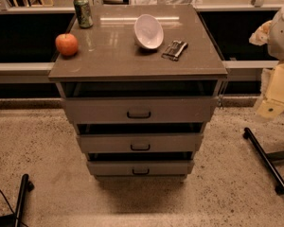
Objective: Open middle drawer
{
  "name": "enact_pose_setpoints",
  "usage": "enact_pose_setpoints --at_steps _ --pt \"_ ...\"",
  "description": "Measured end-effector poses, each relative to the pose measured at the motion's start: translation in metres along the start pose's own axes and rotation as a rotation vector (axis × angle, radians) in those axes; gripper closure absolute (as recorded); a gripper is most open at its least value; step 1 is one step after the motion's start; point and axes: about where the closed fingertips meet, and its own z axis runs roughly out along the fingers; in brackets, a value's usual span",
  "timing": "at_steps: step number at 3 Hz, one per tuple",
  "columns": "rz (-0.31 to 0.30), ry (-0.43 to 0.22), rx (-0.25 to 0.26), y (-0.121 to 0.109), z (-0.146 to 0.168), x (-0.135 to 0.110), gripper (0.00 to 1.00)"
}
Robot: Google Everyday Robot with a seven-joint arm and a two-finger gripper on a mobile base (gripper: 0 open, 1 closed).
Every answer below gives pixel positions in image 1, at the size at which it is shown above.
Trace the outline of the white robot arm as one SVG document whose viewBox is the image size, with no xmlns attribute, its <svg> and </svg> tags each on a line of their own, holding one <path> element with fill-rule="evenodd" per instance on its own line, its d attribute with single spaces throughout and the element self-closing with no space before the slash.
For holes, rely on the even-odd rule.
<svg viewBox="0 0 284 227">
<path fill-rule="evenodd" d="M 284 112 L 284 5 L 251 35 L 249 43 L 266 44 L 268 54 L 278 60 L 273 69 L 262 70 L 261 94 L 254 105 L 258 116 L 271 120 Z"/>
</svg>

